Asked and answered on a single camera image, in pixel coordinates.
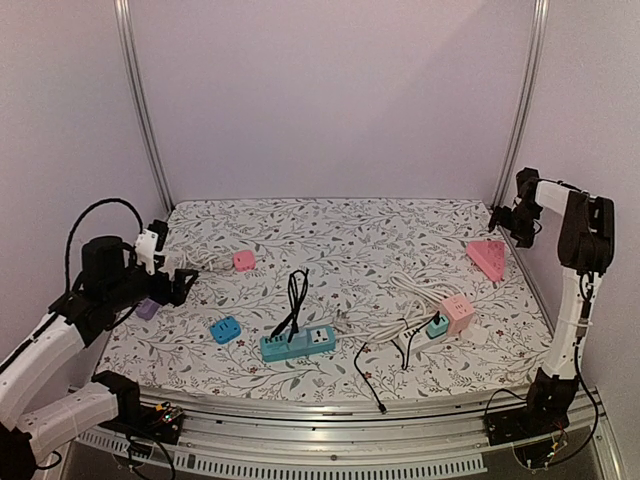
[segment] white wall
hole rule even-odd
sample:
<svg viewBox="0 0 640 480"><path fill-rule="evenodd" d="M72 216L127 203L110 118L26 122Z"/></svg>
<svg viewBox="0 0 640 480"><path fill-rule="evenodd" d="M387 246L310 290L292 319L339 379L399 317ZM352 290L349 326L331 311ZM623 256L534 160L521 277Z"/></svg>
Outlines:
<svg viewBox="0 0 640 480"><path fill-rule="evenodd" d="M533 5L132 2L174 196L489 200Z"/></svg>
<svg viewBox="0 0 640 480"><path fill-rule="evenodd" d="M64 289L63 255L76 217L122 196L145 220L161 213L128 90L113 2L0 4L0 358ZM120 206L101 207L78 232L134 239ZM93 368L70 365L41 401Z"/></svg>
<svg viewBox="0 0 640 480"><path fill-rule="evenodd" d="M615 259L594 311L585 370L600 390L630 478L640 478L639 19L639 2L551 2L516 168L539 168L545 178L564 179L616 203ZM552 217L543 218L544 231L525 257L557 312L559 221Z"/></svg>

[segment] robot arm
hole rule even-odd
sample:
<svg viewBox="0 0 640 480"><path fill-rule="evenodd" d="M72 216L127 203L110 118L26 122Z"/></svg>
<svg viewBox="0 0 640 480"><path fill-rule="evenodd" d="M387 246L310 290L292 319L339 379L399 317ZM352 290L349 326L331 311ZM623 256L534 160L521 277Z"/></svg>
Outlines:
<svg viewBox="0 0 640 480"><path fill-rule="evenodd" d="M516 175L513 209L497 207L490 230L501 225L517 247L533 245L543 208L563 216L558 259L563 267L562 304L549 354L527 394L527 406L485 419L491 444L512 442L568 426L567 411L578 390L584 338L602 277L613 260L614 206L563 182L541 179L525 168Z"/></svg>
<svg viewBox="0 0 640 480"><path fill-rule="evenodd" d="M128 316L117 320L120 311L146 298L162 305L184 303L197 272L162 271L164 257L158 252L167 233L166 223L155 221L134 247L113 236L84 245L82 272L71 291L54 302L0 366L2 480L30 479L55 448L109 420L136 431L149 430L145 419L152 417L154 429L164 426L159 415L149 411L153 409L140 405L138 385L113 372L94 376L81 390L36 412L24 410L62 365Z"/></svg>

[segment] table surface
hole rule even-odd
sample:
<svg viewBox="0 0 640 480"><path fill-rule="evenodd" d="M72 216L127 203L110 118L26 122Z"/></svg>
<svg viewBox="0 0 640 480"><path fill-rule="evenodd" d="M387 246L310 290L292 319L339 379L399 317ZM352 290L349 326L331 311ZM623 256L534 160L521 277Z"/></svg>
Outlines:
<svg viewBox="0 0 640 480"><path fill-rule="evenodd" d="M506 252L504 280L493 283L465 253L487 232L480 201L401 199L288 199L196 201L169 219L168 252L219 254L187 302L161 308L149 322L133 315L111 335L98 370L112 370L143 386L186 393L301 402L365 400L371 393L353 365L362 342L339 340L336 350L265 364L260 337L289 313L287 280L309 268L301 326L395 319L410 296L390 287L400 270L458 286L488 330L476 346L456 337L413 355L403 371L390 344L371 346L358 360L383 400L455 395L529 383L551 335L523 273ZM224 269L234 252L251 249L255 270ZM338 310L347 319L338 319ZM242 334L218 345L209 333L232 315Z"/></svg>

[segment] pink triangular power strip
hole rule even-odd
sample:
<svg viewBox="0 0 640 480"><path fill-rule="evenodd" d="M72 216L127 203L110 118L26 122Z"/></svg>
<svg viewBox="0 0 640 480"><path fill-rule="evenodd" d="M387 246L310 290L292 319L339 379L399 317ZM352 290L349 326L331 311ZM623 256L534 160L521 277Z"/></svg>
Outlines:
<svg viewBox="0 0 640 480"><path fill-rule="evenodd" d="M492 282L499 282L504 275L504 242L486 240L467 245L467 255L476 262Z"/></svg>

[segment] white power strip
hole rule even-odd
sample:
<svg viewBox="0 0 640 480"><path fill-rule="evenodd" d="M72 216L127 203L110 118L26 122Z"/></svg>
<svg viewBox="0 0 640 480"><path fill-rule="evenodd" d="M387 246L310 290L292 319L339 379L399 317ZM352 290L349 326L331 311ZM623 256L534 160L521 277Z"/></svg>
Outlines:
<svg viewBox="0 0 640 480"><path fill-rule="evenodd" d="M420 327L405 330L398 336L398 346L405 355L407 354L407 349L409 348L409 340L411 339L411 335L413 335L414 332L416 332L419 328ZM411 340L411 354L416 354L419 351L424 350L425 348L437 345L445 338L447 338L446 334L440 335L439 337L436 337L434 339L429 338L429 335L427 335L427 327L424 327L413 337L413 340Z"/></svg>

